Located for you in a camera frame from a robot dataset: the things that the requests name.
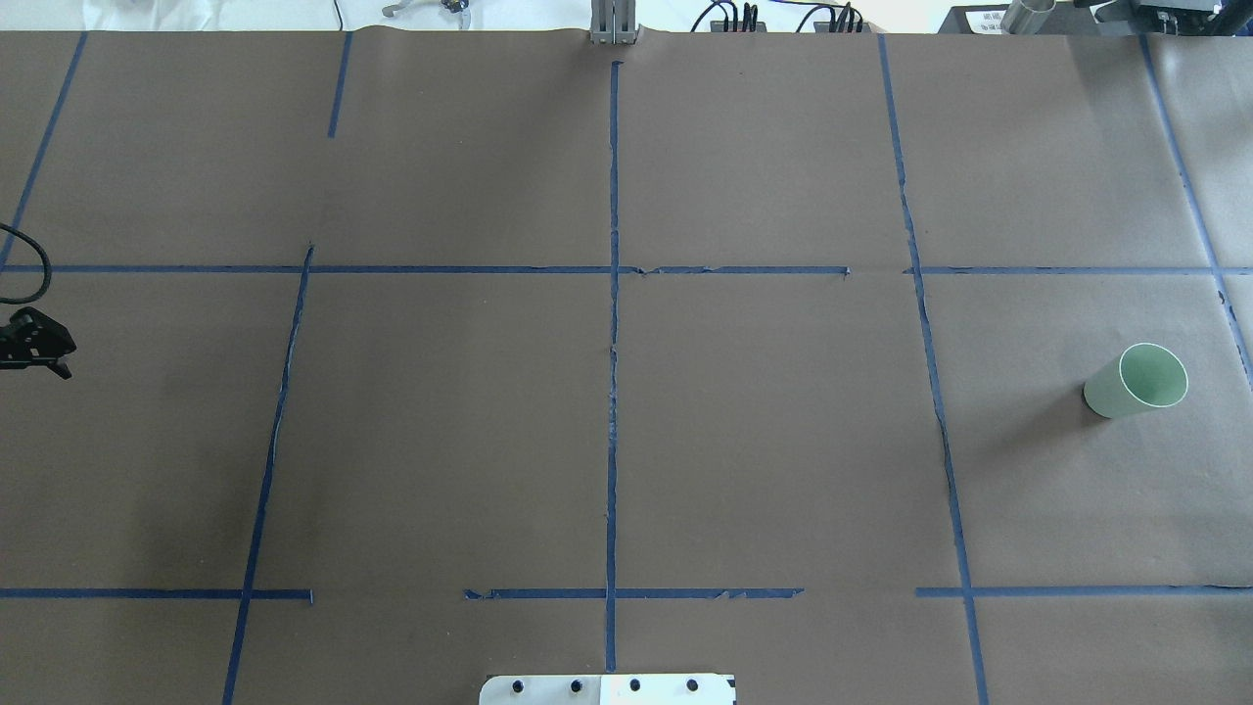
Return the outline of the light green cup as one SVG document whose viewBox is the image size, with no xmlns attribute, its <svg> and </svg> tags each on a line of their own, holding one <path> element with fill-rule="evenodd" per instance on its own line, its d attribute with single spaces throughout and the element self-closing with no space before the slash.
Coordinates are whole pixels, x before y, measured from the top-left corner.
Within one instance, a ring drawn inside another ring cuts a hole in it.
<svg viewBox="0 0 1253 705">
<path fill-rule="evenodd" d="M 1083 384 L 1083 399 L 1101 418 L 1120 419 L 1182 404 L 1189 387 L 1182 359 L 1144 341 L 1096 369 Z"/>
</svg>

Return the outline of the small metal cup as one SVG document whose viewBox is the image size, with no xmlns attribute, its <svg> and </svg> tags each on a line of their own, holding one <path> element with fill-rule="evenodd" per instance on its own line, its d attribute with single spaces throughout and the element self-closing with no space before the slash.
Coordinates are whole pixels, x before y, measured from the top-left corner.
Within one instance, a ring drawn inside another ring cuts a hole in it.
<svg viewBox="0 0 1253 705">
<path fill-rule="evenodd" d="M 1010 35 L 1037 34 L 1056 5 L 1055 0 L 1012 0 L 1002 13 L 999 30 Z"/>
</svg>

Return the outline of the long grabber stick tool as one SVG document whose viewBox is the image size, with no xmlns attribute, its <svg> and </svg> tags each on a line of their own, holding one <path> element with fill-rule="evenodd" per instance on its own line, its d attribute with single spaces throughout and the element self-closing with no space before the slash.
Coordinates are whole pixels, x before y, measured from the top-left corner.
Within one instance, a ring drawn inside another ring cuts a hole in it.
<svg viewBox="0 0 1253 705">
<path fill-rule="evenodd" d="M 449 18 L 456 19 L 459 23 L 469 23 L 471 19 L 470 1 L 388 1 L 380 10 L 382 18 L 395 19 L 402 13 L 410 13 L 415 9 L 434 9 L 434 13 L 444 13 Z"/>
</svg>

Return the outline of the aluminium frame post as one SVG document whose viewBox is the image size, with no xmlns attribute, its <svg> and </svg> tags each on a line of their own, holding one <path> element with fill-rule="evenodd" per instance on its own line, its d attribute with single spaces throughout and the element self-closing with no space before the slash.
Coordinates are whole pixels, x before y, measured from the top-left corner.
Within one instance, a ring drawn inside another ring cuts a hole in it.
<svg viewBox="0 0 1253 705">
<path fill-rule="evenodd" d="M 591 0 L 589 38 L 594 45 L 632 45 L 638 41 L 635 0 Z"/>
</svg>

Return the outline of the white central pedestal column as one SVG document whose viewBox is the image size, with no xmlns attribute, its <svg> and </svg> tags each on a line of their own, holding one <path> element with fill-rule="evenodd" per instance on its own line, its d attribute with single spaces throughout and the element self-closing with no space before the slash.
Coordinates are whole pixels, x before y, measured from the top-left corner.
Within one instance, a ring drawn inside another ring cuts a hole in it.
<svg viewBox="0 0 1253 705">
<path fill-rule="evenodd" d="M 732 675 L 710 672 L 501 675 L 479 704 L 737 704 Z"/>
</svg>

